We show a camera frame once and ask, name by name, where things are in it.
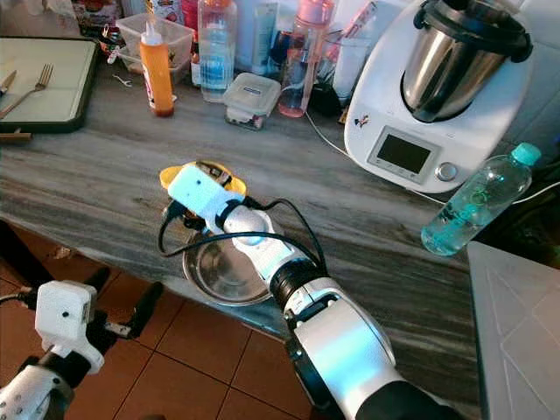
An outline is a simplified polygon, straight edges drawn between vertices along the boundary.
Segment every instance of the terracotta floor tile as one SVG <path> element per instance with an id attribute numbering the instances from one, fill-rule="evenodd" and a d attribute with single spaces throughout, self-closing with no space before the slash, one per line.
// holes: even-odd
<path id="1" fill-rule="evenodd" d="M 113 418 L 150 355 L 149 349 L 135 341 L 118 341 L 105 355 L 99 374 L 87 376 L 75 390 L 75 398 L 64 418 Z"/>
<path id="2" fill-rule="evenodd" d="M 122 273 L 101 295 L 97 307 L 107 312 L 111 321 L 128 321 L 134 305 L 149 286 L 144 280 Z M 165 290 L 138 341 L 149 348 L 155 348 L 183 302 L 182 297 Z"/>
<path id="3" fill-rule="evenodd" d="M 302 419 L 311 413 L 283 343 L 256 332 L 251 334 L 232 387 Z"/>
<path id="4" fill-rule="evenodd" d="M 46 256 L 51 252 L 53 249 L 56 248 L 56 244 L 52 241 L 49 241 L 41 236 L 32 234 L 23 230 L 19 227 L 10 226 L 13 231 L 16 233 L 17 236 L 27 245 L 27 248 L 34 254 L 39 261 L 43 261 Z M 0 278 L 7 280 L 13 284 L 20 284 L 17 275 L 12 273 L 8 266 L 0 261 Z"/>
<path id="5" fill-rule="evenodd" d="M 157 350 L 230 383 L 249 334 L 239 321 L 186 301 Z"/>
<path id="6" fill-rule="evenodd" d="M 0 278 L 0 296 L 10 295 L 18 290 L 18 287 Z"/>
<path id="7" fill-rule="evenodd" d="M 10 225 L 11 229 L 19 236 L 27 248 L 37 257 L 38 260 L 43 261 L 49 254 L 51 254 L 56 248 L 57 243 L 51 241 L 39 234 L 35 234 L 28 230 L 22 229 L 21 227 L 16 227 Z"/>
<path id="8" fill-rule="evenodd" d="M 34 326 L 35 312 L 19 302 L 0 306 L 0 388 L 16 375 L 28 356 L 43 354 L 41 338 Z"/>
<path id="9" fill-rule="evenodd" d="M 49 255 L 43 260 L 43 265 L 56 280 L 72 280 L 84 282 L 88 280 L 98 269 L 106 267 L 105 264 L 87 258 L 82 254 L 72 254 L 64 258 L 53 258 Z M 111 269 L 111 275 L 105 283 L 105 287 L 118 276 L 118 269 Z"/>
<path id="10" fill-rule="evenodd" d="M 228 386 L 154 353 L 116 420 L 161 414 L 166 420 L 214 420 Z"/>
<path id="11" fill-rule="evenodd" d="M 218 420 L 295 420 L 279 409 L 231 388 L 221 408 Z"/>

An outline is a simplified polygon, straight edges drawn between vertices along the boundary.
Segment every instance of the gray marble counter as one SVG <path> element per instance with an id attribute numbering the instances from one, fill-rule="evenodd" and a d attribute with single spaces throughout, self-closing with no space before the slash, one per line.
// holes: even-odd
<path id="1" fill-rule="evenodd" d="M 204 302 L 187 283 L 180 258 L 156 248 L 168 199 L 161 169 L 205 158 L 222 162 L 261 201 L 292 200 L 321 240 L 332 276 L 381 322 L 402 374 L 477 418 L 478 376 L 466 254 L 431 255 L 420 227 L 438 207 L 363 171 L 323 143 L 306 119 L 276 111 L 263 131 L 224 122 L 224 107 L 176 87 L 175 116 L 156 118 L 144 83 L 124 87 L 100 66 L 85 126 L 71 134 L 35 135 L 4 146 L 0 217 L 177 293 Z M 342 128 L 316 123 L 342 144 Z M 297 220 L 275 210 L 289 235 Z M 169 247 L 186 237 L 169 231 Z M 286 334 L 279 310 L 266 302 L 221 311 L 275 334 Z"/>

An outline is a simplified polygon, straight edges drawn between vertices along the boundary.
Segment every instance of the display screen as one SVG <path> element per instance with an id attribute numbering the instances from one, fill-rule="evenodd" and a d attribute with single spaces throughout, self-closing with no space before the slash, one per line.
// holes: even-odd
<path id="1" fill-rule="evenodd" d="M 387 134 L 385 143 L 377 153 L 379 159 L 400 166 L 414 173 L 419 173 L 424 162 L 430 155 L 430 151 L 424 147 L 405 142 L 399 137 Z"/>

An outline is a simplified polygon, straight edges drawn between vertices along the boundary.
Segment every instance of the fork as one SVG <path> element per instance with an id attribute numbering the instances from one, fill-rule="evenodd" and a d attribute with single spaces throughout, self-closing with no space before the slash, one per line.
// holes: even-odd
<path id="1" fill-rule="evenodd" d="M 0 111 L 0 120 L 3 119 L 5 116 L 7 116 L 17 105 L 19 105 L 21 102 L 23 102 L 24 99 L 27 96 L 29 96 L 31 94 L 34 94 L 35 92 L 40 92 L 41 90 L 45 90 L 46 85 L 49 83 L 49 80 L 51 79 L 51 76 L 53 75 L 53 69 L 54 69 L 54 66 L 52 64 L 45 64 L 43 66 L 43 71 L 41 72 L 41 75 L 38 77 L 38 82 L 35 85 L 35 88 L 30 90 L 26 94 L 20 96 L 17 99 L 17 101 L 15 101 L 10 106 L 8 106 L 7 108 Z"/>

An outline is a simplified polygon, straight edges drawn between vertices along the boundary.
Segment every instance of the black cable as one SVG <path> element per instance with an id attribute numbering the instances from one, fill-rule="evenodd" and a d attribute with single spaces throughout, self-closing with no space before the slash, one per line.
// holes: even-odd
<path id="1" fill-rule="evenodd" d="M 269 204 L 263 206 L 260 203 L 258 203 L 256 200 L 251 199 L 250 197 L 247 197 L 246 201 L 247 201 L 246 204 L 248 205 L 248 207 L 253 207 L 253 208 L 256 208 L 257 210 L 263 210 L 263 211 L 270 210 L 271 208 L 273 208 L 273 207 L 275 207 L 279 204 L 284 204 L 285 206 L 287 206 L 291 210 L 293 210 L 293 212 L 297 215 L 297 217 L 299 218 L 301 223 L 307 229 L 307 232 L 308 232 L 309 236 L 311 237 L 313 247 L 317 251 L 318 258 L 301 242 L 296 241 L 294 239 L 291 239 L 291 238 L 289 238 L 287 236 L 284 236 L 282 234 L 271 234 L 271 233 L 268 233 L 268 232 L 236 232 L 236 233 L 232 233 L 232 234 L 218 234 L 218 235 L 215 235 L 215 236 L 207 237 L 207 238 L 205 238 L 203 240 L 200 240 L 198 242 L 188 244 L 188 245 L 185 245 L 183 247 L 174 249 L 173 251 L 167 251 L 165 249 L 165 245 L 164 245 L 165 230 L 167 229 L 169 224 L 174 219 L 176 219 L 177 217 L 179 217 L 181 215 L 184 215 L 185 211 L 186 211 L 186 207 L 184 207 L 183 205 L 178 203 L 176 200 L 173 200 L 169 204 L 169 206 L 167 206 L 164 209 L 164 211 L 162 212 L 162 216 L 163 216 L 164 220 L 162 221 L 162 224 L 159 227 L 159 232 L 157 233 L 157 248 L 159 249 L 159 252 L 162 254 L 162 256 L 171 257 L 171 256 L 177 256 L 178 254 L 181 254 L 182 252 L 186 252 L 188 250 L 195 249 L 197 247 L 200 247 L 200 246 L 205 245 L 205 244 L 210 243 L 210 242 L 224 241 L 226 239 L 232 239 L 232 238 L 237 238 L 237 237 L 266 237 L 266 238 L 277 239 L 279 241 L 289 243 L 290 245 L 296 247 L 301 252 L 303 252 L 305 254 L 305 256 L 307 256 L 310 260 L 312 260 L 322 271 L 324 271 L 325 274 L 327 274 L 325 254 L 323 252 L 323 249 L 321 248 L 319 240 L 317 239 L 317 236 L 314 234 L 313 230 L 311 229 L 311 227 L 307 223 L 307 220 L 305 220 L 305 217 L 301 214 L 301 212 L 299 212 L 298 208 L 293 203 L 291 203 L 287 199 L 275 199 L 274 201 L 270 202 Z"/>
<path id="2" fill-rule="evenodd" d="M 302 245 L 299 241 L 284 236 L 283 234 L 271 234 L 269 232 L 234 232 L 232 234 L 217 234 L 215 236 L 208 236 L 207 238 L 201 239 L 200 241 L 197 241 L 195 243 L 189 243 L 188 245 L 184 245 L 183 247 L 174 249 L 173 251 L 170 252 L 165 252 L 164 249 L 162 251 L 161 248 L 160 251 L 162 251 L 162 255 L 164 257 L 177 256 L 182 252 L 190 251 L 191 249 L 196 249 L 198 247 L 201 247 L 202 245 L 206 245 L 211 242 L 225 241 L 226 239 L 243 238 L 243 237 L 271 238 L 271 239 L 277 239 L 285 243 L 289 243 L 290 245 L 296 247 L 301 252 L 303 252 L 305 256 L 307 256 L 307 258 L 312 260 L 317 266 L 320 266 L 320 261 L 317 259 L 317 257 L 306 246 Z"/>
<path id="3" fill-rule="evenodd" d="M 0 296 L 0 305 L 9 300 L 19 300 L 19 293 L 14 293 L 13 295 Z"/>
<path id="4" fill-rule="evenodd" d="M 301 212 L 298 210 L 298 208 L 296 207 L 295 204 L 293 204 L 288 199 L 275 199 L 274 201 L 270 202 L 266 206 L 262 206 L 254 200 L 251 201 L 251 206 L 253 206 L 257 210 L 263 210 L 263 211 L 270 210 L 271 208 L 277 206 L 278 204 L 284 204 L 285 206 L 287 206 L 291 210 L 293 210 L 293 212 L 299 218 L 299 221 L 301 222 L 301 224 L 304 225 L 305 229 L 307 229 L 307 233 L 309 234 L 309 236 L 311 237 L 311 241 L 313 242 L 313 247 L 315 248 L 315 250 L 317 251 L 317 254 L 318 254 L 319 267 L 325 273 L 327 273 L 328 271 L 326 269 L 326 259 L 325 259 L 325 253 L 323 252 L 323 248 L 321 247 L 321 244 L 320 244 L 319 240 L 317 239 L 317 236 L 313 232 L 313 229 L 311 228 L 311 226 L 309 226 L 309 223 L 307 223 L 307 220 L 301 214 Z"/>

